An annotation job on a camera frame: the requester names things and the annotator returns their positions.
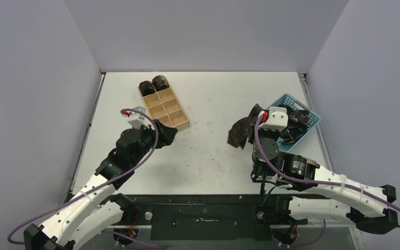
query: blue basket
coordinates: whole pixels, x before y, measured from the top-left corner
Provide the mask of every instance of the blue basket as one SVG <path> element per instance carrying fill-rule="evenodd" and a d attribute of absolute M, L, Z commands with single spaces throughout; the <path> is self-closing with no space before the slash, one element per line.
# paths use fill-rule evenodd
<path fill-rule="evenodd" d="M 294 148 L 294 146 L 298 142 L 300 142 L 305 136 L 307 136 L 312 129 L 315 128 L 315 126 L 320 122 L 321 117 L 318 116 L 312 110 L 310 110 L 306 105 L 304 105 L 303 103 L 301 103 L 300 101 L 295 99 L 290 94 L 282 95 L 275 102 L 273 102 L 267 109 L 269 109 L 270 107 L 277 107 L 280 104 L 288 105 L 289 107 L 293 108 L 294 110 L 300 110 L 301 109 L 301 110 L 308 110 L 309 111 L 309 121 L 307 122 L 307 125 L 309 126 L 309 129 L 307 130 L 307 132 L 298 141 L 296 141 L 294 144 L 285 145 L 285 144 L 281 144 L 280 143 L 280 142 L 283 141 L 283 139 L 278 138 L 278 140 L 277 140 L 277 142 L 279 142 L 278 143 L 278 147 L 279 147 L 280 151 L 289 152 L 290 150 L 292 150 Z"/>

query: wooden compartment organizer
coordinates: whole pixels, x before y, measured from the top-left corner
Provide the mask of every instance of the wooden compartment organizer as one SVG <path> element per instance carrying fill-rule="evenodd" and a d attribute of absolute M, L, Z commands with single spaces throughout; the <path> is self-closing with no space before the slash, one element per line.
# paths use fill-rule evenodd
<path fill-rule="evenodd" d="M 189 128 L 188 117 L 172 91 L 171 85 L 168 85 L 169 88 L 147 96 L 142 96 L 139 90 L 145 108 L 151 118 L 158 119 L 165 126 L 179 131 Z"/>

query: white table surface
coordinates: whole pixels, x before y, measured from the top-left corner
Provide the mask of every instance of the white table surface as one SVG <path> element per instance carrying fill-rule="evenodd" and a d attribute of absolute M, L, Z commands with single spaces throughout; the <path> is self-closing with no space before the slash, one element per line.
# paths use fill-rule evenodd
<path fill-rule="evenodd" d="M 191 126 L 179 131 L 171 146 L 151 158 L 118 190 L 123 194 L 258 194 L 252 183 L 252 145 L 244 150 L 226 143 L 228 131 L 258 103 L 269 106 L 284 93 L 306 104 L 296 72 L 109 72 L 100 93 L 73 194 L 84 186 L 131 126 L 122 108 L 144 106 L 137 86 L 163 74 L 171 83 Z M 324 165 L 312 130 L 293 150 Z"/>

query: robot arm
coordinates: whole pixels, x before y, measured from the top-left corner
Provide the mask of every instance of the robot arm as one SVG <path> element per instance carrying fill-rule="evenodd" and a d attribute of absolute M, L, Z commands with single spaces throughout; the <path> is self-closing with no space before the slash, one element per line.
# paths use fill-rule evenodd
<path fill-rule="evenodd" d="M 131 170 L 149 152 L 156 140 L 156 131 L 146 126 L 139 114 L 131 113 L 128 116 L 128 122 L 133 128 L 122 132 L 116 142 L 116 148 L 108 154 L 85 186 L 71 200 L 82 194 L 84 196 L 56 211 L 39 226 L 31 224 L 25 229 L 26 250 L 78 249 L 104 228 L 120 221 L 130 207 L 128 198 L 121 194 L 103 208 L 92 214 L 91 212 L 104 199 L 118 190 L 134 174 L 134 171 L 110 185 L 99 189 L 97 187 Z M 154 122 L 158 132 L 156 148 L 171 145 L 177 129 L 168 128 L 158 120 Z"/>
<path fill-rule="evenodd" d="M 385 185 L 372 187 L 348 179 L 343 174 L 336 174 L 313 160 L 305 157 L 283 153 L 276 143 L 280 131 L 286 128 L 288 116 L 285 108 L 271 107 L 269 112 L 262 111 L 259 115 L 261 123 L 253 128 L 249 142 L 254 144 L 252 159 L 254 182 L 269 180 L 276 186 L 287 187 L 303 193 L 318 194 L 328 199 L 306 199 L 293 195 L 277 197 L 275 208 L 262 207 L 260 211 L 267 216 L 284 216 L 285 221 L 299 221 L 308 218 L 333 219 L 355 224 L 362 231 L 373 234 L 385 234 L 398 226 L 397 213 L 376 199 L 366 196 L 363 192 L 373 194 L 389 203 L 396 200 L 396 190 L 393 186 Z M 254 143 L 255 129 L 265 158 Z M 266 159 L 283 173 L 277 174 L 266 163 Z M 293 182 L 287 177 L 308 180 L 309 182 Z M 336 185 L 316 184 L 316 182 L 334 182 Z"/>

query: gray wall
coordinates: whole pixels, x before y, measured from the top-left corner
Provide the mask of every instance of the gray wall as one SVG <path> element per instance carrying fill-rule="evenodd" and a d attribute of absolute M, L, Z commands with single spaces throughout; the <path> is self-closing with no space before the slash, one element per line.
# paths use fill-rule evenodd
<path fill-rule="evenodd" d="M 103 71 L 308 72 L 348 0 L 65 0 Z"/>
<path fill-rule="evenodd" d="M 62 1 L 0 1 L 0 249 L 63 201 L 99 81 Z"/>
<path fill-rule="evenodd" d="M 396 186 L 400 206 L 400 1 L 350 0 L 308 83 L 335 171 Z M 400 249 L 400 229 L 363 236 Z"/>

